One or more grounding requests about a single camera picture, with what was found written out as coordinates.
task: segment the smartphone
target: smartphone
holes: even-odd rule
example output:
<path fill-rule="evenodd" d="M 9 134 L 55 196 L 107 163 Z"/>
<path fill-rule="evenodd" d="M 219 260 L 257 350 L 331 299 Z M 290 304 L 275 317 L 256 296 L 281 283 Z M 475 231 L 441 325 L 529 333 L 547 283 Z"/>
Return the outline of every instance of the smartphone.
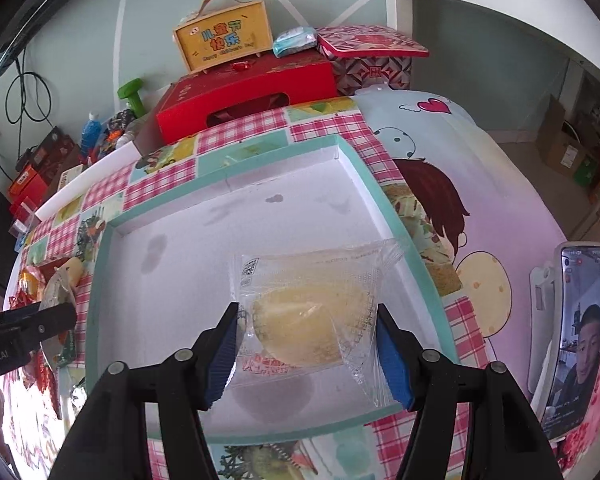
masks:
<path fill-rule="evenodd" d="M 555 368 L 548 373 L 551 387 L 541 419 L 549 440 L 582 422 L 600 366 L 600 244 L 561 244 L 556 260 L 552 351 L 557 355 L 550 359 Z"/>

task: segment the white tray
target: white tray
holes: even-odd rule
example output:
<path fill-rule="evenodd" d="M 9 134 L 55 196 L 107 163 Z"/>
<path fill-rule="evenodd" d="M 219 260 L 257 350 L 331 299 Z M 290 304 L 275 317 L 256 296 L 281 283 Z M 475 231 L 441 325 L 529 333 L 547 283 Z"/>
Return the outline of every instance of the white tray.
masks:
<path fill-rule="evenodd" d="M 251 157 L 136 206 L 108 224 L 98 252 L 86 335 L 88 387 L 113 361 L 131 368 L 159 363 L 214 327 L 232 300 L 233 254 L 295 253 L 392 237 L 407 240 L 406 257 L 385 275 L 379 301 L 424 348 L 454 358 L 429 273 L 384 192 L 339 136 Z M 227 390 L 203 414 L 207 440 L 281 442 L 400 410 L 397 403 L 376 408 L 344 366 L 271 384 L 267 392 Z M 155 406 L 148 406 L 146 418 L 148 433 L 158 436 Z"/>

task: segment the brown leather handle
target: brown leather handle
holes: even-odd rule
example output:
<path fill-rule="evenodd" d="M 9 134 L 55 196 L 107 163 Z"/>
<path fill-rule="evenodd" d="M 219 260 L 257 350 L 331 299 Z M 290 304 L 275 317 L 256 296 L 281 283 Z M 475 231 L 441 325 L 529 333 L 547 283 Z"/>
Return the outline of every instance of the brown leather handle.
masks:
<path fill-rule="evenodd" d="M 209 4 L 211 0 L 203 0 L 202 1 L 202 5 L 200 5 L 200 9 L 198 10 L 198 12 L 196 12 L 195 14 L 190 14 L 187 17 L 187 21 L 189 20 L 193 20 L 194 18 L 197 18 L 200 14 L 202 14 L 202 11 L 205 10 L 205 7 Z M 234 2 L 237 2 L 239 4 L 245 4 L 246 2 L 241 2 L 240 0 L 233 0 Z"/>

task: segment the red heart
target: red heart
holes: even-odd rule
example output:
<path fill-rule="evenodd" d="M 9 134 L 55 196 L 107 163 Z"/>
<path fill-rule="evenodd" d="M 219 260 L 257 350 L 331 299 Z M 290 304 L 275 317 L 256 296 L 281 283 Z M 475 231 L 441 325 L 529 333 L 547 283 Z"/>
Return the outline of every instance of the red heart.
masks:
<path fill-rule="evenodd" d="M 443 114 L 450 114 L 451 110 L 444 104 L 440 99 L 429 98 L 427 101 L 420 101 L 418 108 L 426 112 L 441 112 Z"/>

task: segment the blue bottle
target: blue bottle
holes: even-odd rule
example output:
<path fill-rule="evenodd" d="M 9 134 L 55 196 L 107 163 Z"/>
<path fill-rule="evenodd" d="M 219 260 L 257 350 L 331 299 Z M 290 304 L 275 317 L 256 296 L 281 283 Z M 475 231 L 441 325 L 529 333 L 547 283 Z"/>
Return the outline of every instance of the blue bottle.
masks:
<path fill-rule="evenodd" d="M 96 145 L 98 137 L 102 132 L 102 125 L 98 120 L 98 114 L 89 113 L 89 121 L 82 128 L 82 139 L 80 140 L 80 154 L 87 157 Z"/>

